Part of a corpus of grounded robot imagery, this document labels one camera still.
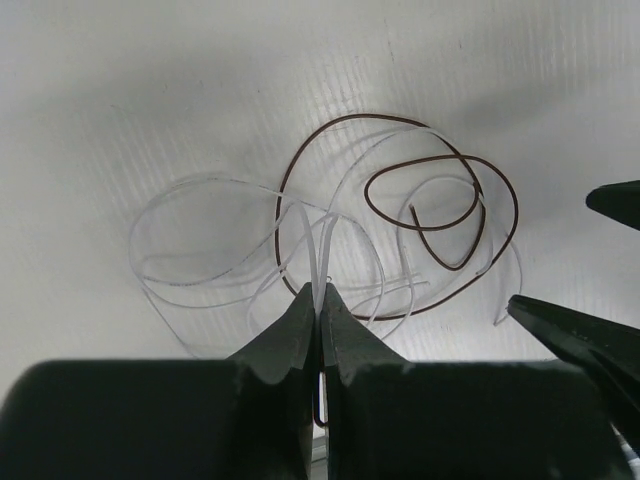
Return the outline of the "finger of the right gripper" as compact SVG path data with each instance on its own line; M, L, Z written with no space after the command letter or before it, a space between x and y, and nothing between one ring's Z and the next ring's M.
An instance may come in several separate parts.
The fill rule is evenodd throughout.
M507 311L560 360L596 384L616 429L639 448L639 330L542 300L514 295Z
M639 180L631 180L602 185L587 195L585 203L589 209L638 231L639 184Z

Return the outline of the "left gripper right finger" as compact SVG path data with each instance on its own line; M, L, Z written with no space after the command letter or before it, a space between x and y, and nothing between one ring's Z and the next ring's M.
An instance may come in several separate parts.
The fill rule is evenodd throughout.
M630 448L584 370L412 362L334 287L320 320L332 479L630 479Z

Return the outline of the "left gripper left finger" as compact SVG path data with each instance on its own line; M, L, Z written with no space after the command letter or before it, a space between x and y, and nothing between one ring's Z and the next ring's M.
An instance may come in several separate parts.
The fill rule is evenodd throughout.
M55 360L1 408L5 479L305 479L314 307L217 360Z

